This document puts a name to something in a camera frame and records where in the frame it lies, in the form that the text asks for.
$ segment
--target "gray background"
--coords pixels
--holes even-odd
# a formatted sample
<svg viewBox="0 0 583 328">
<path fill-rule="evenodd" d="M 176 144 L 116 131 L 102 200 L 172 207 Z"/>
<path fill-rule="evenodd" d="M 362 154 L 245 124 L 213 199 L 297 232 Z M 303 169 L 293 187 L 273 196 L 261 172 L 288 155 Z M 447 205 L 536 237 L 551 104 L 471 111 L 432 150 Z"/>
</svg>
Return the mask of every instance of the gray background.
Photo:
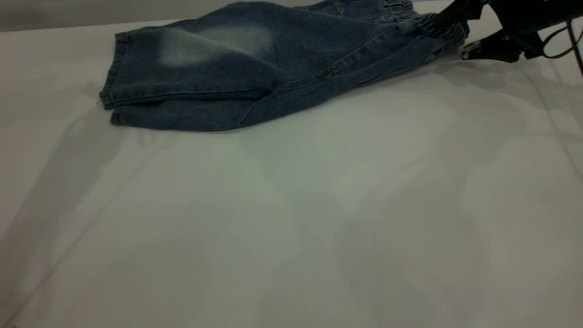
<svg viewBox="0 0 583 328">
<path fill-rule="evenodd" d="M 0 0 L 0 31 L 202 16 L 236 0 Z M 271 0 L 301 6 L 319 0 Z"/>
</svg>

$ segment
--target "blue denim jeans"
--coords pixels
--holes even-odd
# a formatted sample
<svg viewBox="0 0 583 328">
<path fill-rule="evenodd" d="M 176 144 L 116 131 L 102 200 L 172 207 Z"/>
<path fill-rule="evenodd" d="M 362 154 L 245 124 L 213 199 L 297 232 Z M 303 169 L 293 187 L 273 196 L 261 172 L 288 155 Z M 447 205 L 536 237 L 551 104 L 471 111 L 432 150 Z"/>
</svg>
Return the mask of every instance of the blue denim jeans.
<svg viewBox="0 0 583 328">
<path fill-rule="evenodd" d="M 238 2 L 198 19 L 115 36 L 100 97 L 111 122 L 155 129 L 247 127 L 419 67 L 462 45 L 410 0 Z"/>
</svg>

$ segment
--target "jeans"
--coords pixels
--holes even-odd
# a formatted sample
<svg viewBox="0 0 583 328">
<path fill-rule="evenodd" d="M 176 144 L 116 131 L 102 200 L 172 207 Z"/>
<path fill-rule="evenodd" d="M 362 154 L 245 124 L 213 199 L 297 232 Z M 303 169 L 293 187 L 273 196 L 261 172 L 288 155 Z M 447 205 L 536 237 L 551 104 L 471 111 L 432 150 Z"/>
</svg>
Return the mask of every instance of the jeans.
<svg viewBox="0 0 583 328">
<path fill-rule="evenodd" d="M 410 0 L 238 2 L 198 19 L 116 34 L 100 93 L 111 122 L 160 130 L 248 127 L 409 71 L 463 45 Z"/>
</svg>

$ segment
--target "tabletop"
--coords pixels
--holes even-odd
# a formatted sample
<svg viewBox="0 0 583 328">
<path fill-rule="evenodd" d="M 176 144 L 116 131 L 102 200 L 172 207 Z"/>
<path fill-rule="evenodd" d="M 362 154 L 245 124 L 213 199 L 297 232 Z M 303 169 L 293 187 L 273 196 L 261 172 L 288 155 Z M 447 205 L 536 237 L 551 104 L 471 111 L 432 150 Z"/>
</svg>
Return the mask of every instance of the tabletop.
<svg viewBox="0 0 583 328">
<path fill-rule="evenodd" d="M 242 130 L 110 125 L 113 34 L 164 23 L 0 33 L 0 327 L 582 326 L 573 58 L 453 55 Z"/>
</svg>

